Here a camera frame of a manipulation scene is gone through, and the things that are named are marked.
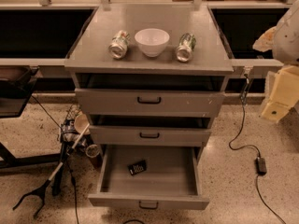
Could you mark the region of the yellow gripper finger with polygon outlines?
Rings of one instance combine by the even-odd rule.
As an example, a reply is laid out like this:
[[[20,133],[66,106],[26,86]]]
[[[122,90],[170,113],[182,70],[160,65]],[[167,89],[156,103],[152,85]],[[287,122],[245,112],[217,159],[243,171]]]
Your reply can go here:
[[[261,117],[278,123],[299,101],[299,67],[283,66],[269,71],[265,81],[265,98]]]

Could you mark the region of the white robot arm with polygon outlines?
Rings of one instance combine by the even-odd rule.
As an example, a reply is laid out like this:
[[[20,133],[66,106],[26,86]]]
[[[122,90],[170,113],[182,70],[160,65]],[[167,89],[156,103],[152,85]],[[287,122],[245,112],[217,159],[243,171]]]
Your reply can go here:
[[[278,21],[252,46],[272,51],[273,58],[284,66],[274,75],[270,93],[263,100],[261,117],[278,123],[299,101],[299,1],[296,0]]]

